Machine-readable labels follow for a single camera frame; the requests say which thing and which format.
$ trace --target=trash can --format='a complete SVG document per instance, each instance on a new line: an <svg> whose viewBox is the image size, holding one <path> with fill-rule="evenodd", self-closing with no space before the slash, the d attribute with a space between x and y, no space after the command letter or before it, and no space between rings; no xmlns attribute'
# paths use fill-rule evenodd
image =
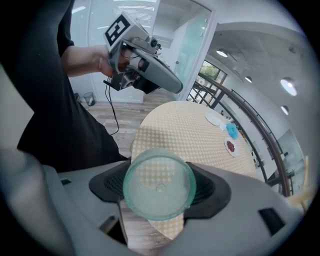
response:
<svg viewBox="0 0 320 256"><path fill-rule="evenodd" d="M93 106L96 104L95 98L94 98L94 93L92 91L89 91L83 95L86 103L88 104L89 107Z"/></svg>

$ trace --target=wooden floor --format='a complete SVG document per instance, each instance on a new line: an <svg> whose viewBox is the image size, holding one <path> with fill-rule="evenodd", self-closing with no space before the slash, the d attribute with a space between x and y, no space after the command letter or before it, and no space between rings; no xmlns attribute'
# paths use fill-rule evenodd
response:
<svg viewBox="0 0 320 256"><path fill-rule="evenodd" d="M174 100L173 95L160 89L144 96L143 104L138 103L113 103L115 114L119 123L119 131L113 135L123 156L131 156L131 145L136 132L149 114L156 107ZM112 134L117 130L117 124L108 102L97 102L86 109L95 119L103 124ZM143 255L157 255L162 246L170 240L159 233L151 224L139 217L127 207L123 201L120 204L125 231L128 237L128 247Z"/></svg>

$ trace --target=black shirt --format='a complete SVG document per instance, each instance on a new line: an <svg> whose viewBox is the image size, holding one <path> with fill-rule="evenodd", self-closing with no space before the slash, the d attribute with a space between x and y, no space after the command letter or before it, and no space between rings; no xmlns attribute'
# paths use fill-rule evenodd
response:
<svg viewBox="0 0 320 256"><path fill-rule="evenodd" d="M126 160L105 127L76 101L62 66L62 54L74 44L74 1L22 2L25 6L11 9L14 23L7 24L6 40L1 39L1 63L34 111L18 149L58 172Z"/></svg>

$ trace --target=red food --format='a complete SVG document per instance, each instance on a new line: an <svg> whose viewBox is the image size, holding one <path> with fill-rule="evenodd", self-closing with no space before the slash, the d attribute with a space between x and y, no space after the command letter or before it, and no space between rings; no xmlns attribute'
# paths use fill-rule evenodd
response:
<svg viewBox="0 0 320 256"><path fill-rule="evenodd" d="M226 142L226 145L228 146L228 149L231 151L231 152L235 152L235 145L231 142L231 141L227 141Z"/></svg>

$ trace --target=gray robot arm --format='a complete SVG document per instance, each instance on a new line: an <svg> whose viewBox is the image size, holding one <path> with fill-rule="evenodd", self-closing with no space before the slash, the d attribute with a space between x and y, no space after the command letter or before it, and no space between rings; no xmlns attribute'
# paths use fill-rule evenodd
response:
<svg viewBox="0 0 320 256"><path fill-rule="evenodd" d="M111 82L105 82L117 91L133 86L146 94L158 88L178 94L182 82L155 53L157 39L126 13L121 13L104 33L109 51L109 64L115 70ZM129 65L119 69L119 59L124 48L133 51Z"/></svg>

